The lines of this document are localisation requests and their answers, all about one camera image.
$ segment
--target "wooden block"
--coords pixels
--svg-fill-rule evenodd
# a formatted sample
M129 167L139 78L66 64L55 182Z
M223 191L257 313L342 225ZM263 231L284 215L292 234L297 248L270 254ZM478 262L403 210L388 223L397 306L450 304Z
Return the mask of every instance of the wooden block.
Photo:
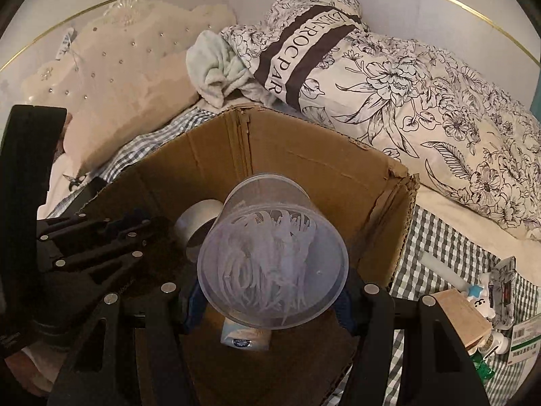
M457 289L432 296L439 302L466 348L492 330L492 324Z

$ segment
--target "plush toy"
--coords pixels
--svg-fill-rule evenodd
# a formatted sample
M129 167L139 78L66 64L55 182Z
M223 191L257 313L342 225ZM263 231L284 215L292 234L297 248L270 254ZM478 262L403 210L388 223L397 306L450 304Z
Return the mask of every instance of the plush toy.
M483 273L479 277L480 285L472 285L468 293L463 292L466 299L473 304L479 313L487 319L496 317L496 311L491 308L489 300L490 274Z
M479 313L483 315L483 317L486 317L487 319L493 319L496 316L496 311L491 308L488 296L480 298L470 296L467 298L467 300L473 303L473 306L477 309Z

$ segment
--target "brown stripe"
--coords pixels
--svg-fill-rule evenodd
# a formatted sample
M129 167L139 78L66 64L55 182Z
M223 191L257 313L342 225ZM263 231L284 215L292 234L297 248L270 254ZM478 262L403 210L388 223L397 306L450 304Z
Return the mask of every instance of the brown stripe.
M282 34L280 35L278 41L272 43L269 47L267 47L266 50L261 53L261 55L259 55L259 67L254 72L255 80L264 86L265 82L267 81L269 72L271 71L272 58L274 58L274 56L278 54L278 52L282 49L283 43L285 43L286 40L291 35L293 35L293 33L304 23L314 18L316 15L319 15L320 13L330 12L331 10L337 10L343 15L355 21L356 23L361 23L361 19L358 16L347 14L334 6L312 6L305 13L302 13L298 17L296 17L293 23L291 23L282 31Z
M319 41L305 53L286 82L286 103L288 105L297 111L301 110L299 105L299 91L310 72L321 62L323 56L331 51L331 48L335 47L343 37L356 28L357 26L340 26L332 29L330 32L323 35Z

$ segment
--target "floral pillowcase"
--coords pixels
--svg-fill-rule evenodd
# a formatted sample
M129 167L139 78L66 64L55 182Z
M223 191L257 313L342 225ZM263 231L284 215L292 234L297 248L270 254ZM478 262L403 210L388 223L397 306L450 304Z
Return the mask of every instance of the floral pillowcase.
M254 77L308 119L397 158L423 184L541 240L541 129L450 52L370 32L356 0L277 0L222 32Z

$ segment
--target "cardboard box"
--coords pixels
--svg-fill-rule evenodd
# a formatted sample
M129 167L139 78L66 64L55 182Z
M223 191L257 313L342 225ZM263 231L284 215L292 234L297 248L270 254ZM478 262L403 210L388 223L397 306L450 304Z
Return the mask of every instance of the cardboard box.
M399 162L355 140L262 107L237 107L174 139L127 169L85 207L118 218L144 208L174 222L204 199L224 201L252 174L300 184L342 235L365 281L387 285L410 225L418 179ZM347 370L356 340L332 310L273 332L270 350L220 344L224 318L208 307L182 338L202 406L317 406Z

